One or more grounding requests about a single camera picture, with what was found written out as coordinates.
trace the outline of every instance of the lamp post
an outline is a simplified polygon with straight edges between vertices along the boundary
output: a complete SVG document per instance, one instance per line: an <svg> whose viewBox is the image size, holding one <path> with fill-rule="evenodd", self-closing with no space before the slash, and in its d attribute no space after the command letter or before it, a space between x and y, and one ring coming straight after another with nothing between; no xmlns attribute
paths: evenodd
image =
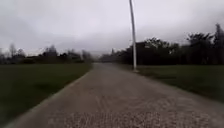
<svg viewBox="0 0 224 128"><path fill-rule="evenodd" d="M133 42L133 71L137 72L137 51L136 51L136 33L135 33L135 17L132 0L129 0L131 12L131 26L132 26L132 42Z"/></svg>

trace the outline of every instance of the paved path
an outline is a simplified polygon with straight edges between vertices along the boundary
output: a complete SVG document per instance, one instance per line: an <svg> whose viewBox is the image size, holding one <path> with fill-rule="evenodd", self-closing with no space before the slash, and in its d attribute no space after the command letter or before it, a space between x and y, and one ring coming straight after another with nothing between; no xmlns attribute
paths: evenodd
<svg viewBox="0 0 224 128"><path fill-rule="evenodd" d="M223 110L222 104L95 64L8 128L223 128Z"/></svg>

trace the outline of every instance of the cloud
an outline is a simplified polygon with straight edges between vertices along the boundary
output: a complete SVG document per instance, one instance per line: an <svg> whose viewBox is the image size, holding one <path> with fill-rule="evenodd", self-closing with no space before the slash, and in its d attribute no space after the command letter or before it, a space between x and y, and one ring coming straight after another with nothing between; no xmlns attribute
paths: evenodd
<svg viewBox="0 0 224 128"><path fill-rule="evenodd" d="M133 0L137 40L158 37L186 43L189 33L224 26L223 0ZM27 52L55 44L105 52L131 44L128 0L2 0L0 46Z"/></svg>

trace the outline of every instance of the road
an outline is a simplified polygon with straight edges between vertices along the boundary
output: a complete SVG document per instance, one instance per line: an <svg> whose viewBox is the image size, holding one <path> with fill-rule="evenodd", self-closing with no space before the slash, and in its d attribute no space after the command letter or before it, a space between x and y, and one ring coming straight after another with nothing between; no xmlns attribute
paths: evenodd
<svg viewBox="0 0 224 128"><path fill-rule="evenodd" d="M110 64L76 82L7 128L223 128L224 106Z"/></svg>

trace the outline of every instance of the grass verge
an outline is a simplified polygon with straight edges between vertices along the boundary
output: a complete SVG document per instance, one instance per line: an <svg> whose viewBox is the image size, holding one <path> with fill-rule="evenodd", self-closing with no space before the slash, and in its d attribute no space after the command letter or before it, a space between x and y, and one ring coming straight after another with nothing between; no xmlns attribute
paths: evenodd
<svg viewBox="0 0 224 128"><path fill-rule="evenodd" d="M139 73L224 102L224 66L139 66Z"/></svg>
<svg viewBox="0 0 224 128"><path fill-rule="evenodd" d="M90 64L0 66L0 126L84 75Z"/></svg>

